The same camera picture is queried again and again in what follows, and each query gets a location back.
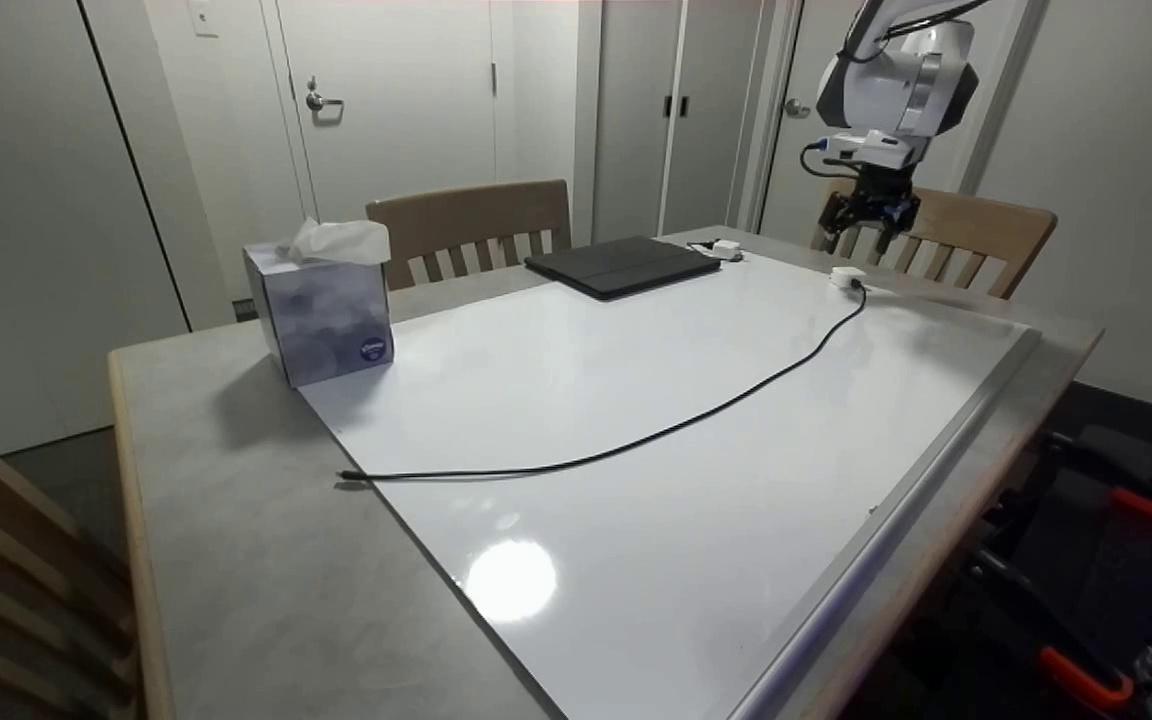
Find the door handle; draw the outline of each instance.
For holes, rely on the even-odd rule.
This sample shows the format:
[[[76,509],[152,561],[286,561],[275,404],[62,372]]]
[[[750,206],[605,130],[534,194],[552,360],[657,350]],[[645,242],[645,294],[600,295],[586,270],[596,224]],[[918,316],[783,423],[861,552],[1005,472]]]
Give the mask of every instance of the door handle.
[[[805,120],[805,117],[812,117],[814,110],[812,110],[812,106],[800,106],[796,95],[786,95],[786,102],[780,106],[780,113],[792,117],[792,120]]]
[[[336,102],[336,95],[324,102],[317,76],[302,87],[302,110],[308,110],[313,124],[318,124],[318,130],[345,124],[345,102]]]

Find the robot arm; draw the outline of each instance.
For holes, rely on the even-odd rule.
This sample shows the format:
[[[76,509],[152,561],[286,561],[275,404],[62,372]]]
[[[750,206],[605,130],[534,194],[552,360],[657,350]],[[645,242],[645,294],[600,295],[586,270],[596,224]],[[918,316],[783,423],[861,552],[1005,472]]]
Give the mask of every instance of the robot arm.
[[[983,0],[868,0],[821,83],[821,120],[831,131],[805,152],[856,173],[852,195],[821,212],[823,249],[852,224],[878,224],[878,251],[910,228],[910,167],[933,137],[958,124],[976,72],[973,24],[957,20]]]

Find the wooden chair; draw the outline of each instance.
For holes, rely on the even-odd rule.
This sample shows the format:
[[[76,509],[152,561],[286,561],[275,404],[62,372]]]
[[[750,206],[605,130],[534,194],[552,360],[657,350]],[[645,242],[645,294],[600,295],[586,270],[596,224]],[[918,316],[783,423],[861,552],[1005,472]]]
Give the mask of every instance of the wooden chair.
[[[129,568],[0,461],[0,717],[134,717]]]
[[[894,235],[882,255],[877,255],[872,243],[864,249],[856,228],[839,235],[834,255],[893,263],[894,272],[957,290],[973,290],[981,282],[981,270],[995,261],[999,270],[983,294],[1009,300],[1057,228],[1057,215],[1044,210],[929,187],[918,187],[917,195],[917,228],[908,235]]]
[[[442,282],[570,249],[562,179],[372,202],[368,215],[389,224],[389,290],[416,284],[410,263]]]

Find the gray countertop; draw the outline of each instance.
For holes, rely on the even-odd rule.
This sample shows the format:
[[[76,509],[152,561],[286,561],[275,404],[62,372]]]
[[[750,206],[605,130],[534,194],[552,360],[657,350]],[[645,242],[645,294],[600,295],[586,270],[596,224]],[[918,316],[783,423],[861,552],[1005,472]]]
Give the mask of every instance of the gray countertop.
[[[750,251],[829,270],[783,242]],[[983,415],[872,592],[839,608],[783,717],[829,717],[989,506],[1095,333],[901,277],[886,290],[1036,323],[1044,345]],[[531,290],[522,270],[392,295],[392,316]],[[257,323],[112,351],[129,547],[152,717],[557,717],[505,645],[278,382]]]

